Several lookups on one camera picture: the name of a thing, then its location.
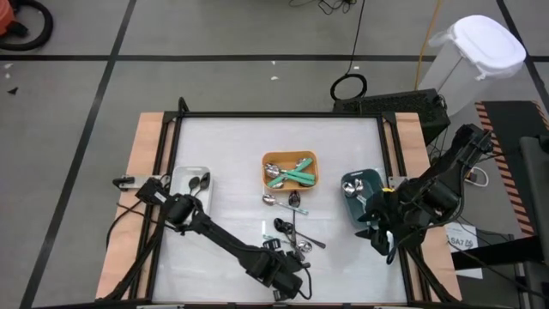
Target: orange-black striped barrier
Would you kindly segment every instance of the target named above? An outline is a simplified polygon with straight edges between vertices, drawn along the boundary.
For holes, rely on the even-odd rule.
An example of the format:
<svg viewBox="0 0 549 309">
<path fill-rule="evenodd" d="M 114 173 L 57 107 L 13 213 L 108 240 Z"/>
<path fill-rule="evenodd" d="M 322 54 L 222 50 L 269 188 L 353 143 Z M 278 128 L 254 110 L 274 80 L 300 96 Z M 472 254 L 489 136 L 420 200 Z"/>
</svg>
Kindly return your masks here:
<svg viewBox="0 0 549 309">
<path fill-rule="evenodd" d="M 494 130 L 494 128 L 492 127 L 492 123 L 488 118 L 488 113 L 486 112 L 486 108 L 484 107 L 482 102 L 477 102 L 475 105 L 477 108 L 477 113 L 479 114 L 479 117 L 480 117 L 480 123 L 482 124 L 482 127 L 485 130 Z M 536 106 L 538 107 L 538 111 L 540 112 L 540 115 L 544 120 L 544 123 L 547 129 L 549 130 L 549 122 L 546 120 L 545 115 L 541 111 L 540 107 L 537 104 Z M 494 160 L 498 165 L 499 173 L 501 174 L 501 178 L 504 181 L 504 187 L 505 187 L 505 190 L 507 191 L 507 196 L 509 197 L 511 205 L 513 205 L 513 210 L 515 211 L 515 216 L 516 216 L 516 219 L 518 220 L 518 225 L 521 228 L 521 231 L 525 237 L 534 236 L 534 228 L 532 227 L 532 223 L 530 223 L 530 219 L 528 219 L 528 214 L 526 213 L 524 204 L 522 203 L 521 197 L 518 193 L 518 190 L 516 189 L 515 180 L 513 179 L 513 175 L 511 174 L 509 166 L 507 165 L 507 161 L 503 156 L 503 152 L 499 145 L 498 137 L 493 132 L 492 132 L 492 143 L 494 144 L 493 153 L 495 155 L 501 155 L 501 156 L 495 157 Z"/>
</svg>

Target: white trash bin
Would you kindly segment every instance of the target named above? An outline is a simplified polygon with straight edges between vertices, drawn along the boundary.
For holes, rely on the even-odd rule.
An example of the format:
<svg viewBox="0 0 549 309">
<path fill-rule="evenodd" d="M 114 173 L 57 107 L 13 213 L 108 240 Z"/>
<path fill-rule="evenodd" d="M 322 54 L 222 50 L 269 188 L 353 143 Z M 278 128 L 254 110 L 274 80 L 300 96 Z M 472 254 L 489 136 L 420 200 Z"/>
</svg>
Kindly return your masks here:
<svg viewBox="0 0 549 309">
<path fill-rule="evenodd" d="M 513 76 L 526 51 L 494 20 L 472 15 L 447 31 L 435 34 L 430 46 L 443 48 L 421 81 L 419 89 L 435 88 L 448 105 L 448 115 L 459 112 L 494 80 Z"/>
</svg>

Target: gray floor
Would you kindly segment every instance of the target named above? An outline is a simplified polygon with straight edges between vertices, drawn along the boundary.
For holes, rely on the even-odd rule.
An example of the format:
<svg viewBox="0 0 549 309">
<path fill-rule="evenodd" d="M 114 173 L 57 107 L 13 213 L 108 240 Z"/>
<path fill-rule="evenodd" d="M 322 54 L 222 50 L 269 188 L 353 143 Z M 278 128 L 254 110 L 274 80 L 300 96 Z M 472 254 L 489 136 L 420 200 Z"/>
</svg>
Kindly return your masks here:
<svg viewBox="0 0 549 309">
<path fill-rule="evenodd" d="M 130 3 L 42 2 L 55 16 L 55 32 L 48 45 L 25 54 L 102 55 L 105 61 L 0 61 L 0 306 L 8 309 L 21 303 Z M 366 0 L 357 54 L 418 55 L 435 2 Z M 549 26 L 547 2 L 505 3 L 529 52 L 549 55 L 543 30 Z M 473 14 L 505 25 L 495 0 L 446 0 L 435 30 Z M 120 55 L 349 54 L 358 16 L 359 7 L 326 16 L 315 4 L 290 8 L 286 0 L 137 0 Z M 32 10 L 21 13 L 23 21 L 38 21 L 35 17 Z M 0 51 L 0 60 L 9 54 Z M 424 63 L 424 73 L 429 65 Z M 110 181 L 125 171 L 139 113 L 173 109 L 180 95 L 193 111 L 329 111 L 329 86 L 347 66 L 347 61 L 116 62 L 33 305 L 93 300 L 118 199 Z M 415 62 L 355 66 L 368 78 L 370 95 L 413 88 Z M 549 82 L 549 64 L 535 66 Z M 342 85 L 339 95 L 356 93 L 356 86 Z M 15 96 L 6 93 L 13 87 L 19 87 Z M 523 68 L 479 100 L 540 100 L 540 95 Z M 473 106 L 451 120 L 449 136 L 461 124 L 480 123 Z M 491 184 L 467 187 L 464 216 L 485 230 L 518 236 L 495 164 L 481 166 Z"/>
</svg>

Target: white label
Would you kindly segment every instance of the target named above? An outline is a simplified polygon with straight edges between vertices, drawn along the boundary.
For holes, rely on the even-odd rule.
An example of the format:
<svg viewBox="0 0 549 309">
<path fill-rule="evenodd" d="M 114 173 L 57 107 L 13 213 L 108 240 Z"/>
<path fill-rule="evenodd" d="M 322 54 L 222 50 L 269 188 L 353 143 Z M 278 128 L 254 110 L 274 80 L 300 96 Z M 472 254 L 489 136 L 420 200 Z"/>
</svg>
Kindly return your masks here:
<svg viewBox="0 0 549 309">
<path fill-rule="evenodd" d="M 474 249 L 479 246 L 477 240 L 477 229 L 475 227 L 451 222 L 444 226 L 446 228 L 446 236 L 448 242 L 455 245 L 460 250 Z M 450 246 L 450 251 L 458 251 L 453 246 Z M 471 270 L 456 270 L 455 273 L 459 276 L 467 276 L 470 278 L 482 279 L 482 269 Z"/>
<path fill-rule="evenodd" d="M 154 197 L 158 198 L 158 199 L 159 199 L 160 201 L 162 201 L 163 203 L 166 202 L 166 198 L 165 198 L 163 195 L 161 195 L 159 192 L 155 192 L 155 193 L 154 193 Z"/>
</svg>

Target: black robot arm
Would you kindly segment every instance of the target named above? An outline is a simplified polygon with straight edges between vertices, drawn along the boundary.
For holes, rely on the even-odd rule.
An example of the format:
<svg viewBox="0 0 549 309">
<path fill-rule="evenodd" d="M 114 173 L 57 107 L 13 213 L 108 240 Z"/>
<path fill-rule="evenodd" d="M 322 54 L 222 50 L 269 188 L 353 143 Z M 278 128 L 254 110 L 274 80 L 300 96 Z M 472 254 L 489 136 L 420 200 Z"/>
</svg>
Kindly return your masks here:
<svg viewBox="0 0 549 309">
<path fill-rule="evenodd" d="M 491 131 L 473 124 L 463 125 L 451 147 L 416 179 L 409 179 L 395 191 L 379 191 L 366 201 L 359 221 L 372 225 L 356 233 L 367 238 L 390 264 L 398 247 L 403 247 L 417 264 L 441 301 L 455 302 L 419 255 L 426 232 L 454 221 L 463 211 L 463 182 L 481 155 L 492 151 Z M 387 232 L 394 237 L 389 250 Z"/>
<path fill-rule="evenodd" d="M 246 245 L 222 227 L 215 224 L 202 210 L 202 203 L 191 195 L 170 196 L 158 179 L 149 179 L 136 196 L 145 203 L 158 204 L 166 214 L 166 221 L 184 235 L 193 231 L 213 241 L 231 253 L 245 269 L 246 274 L 265 287 L 274 287 L 276 301 L 293 299 L 303 281 L 294 273 L 307 268 L 293 252 L 273 251 L 254 245 Z"/>
</svg>

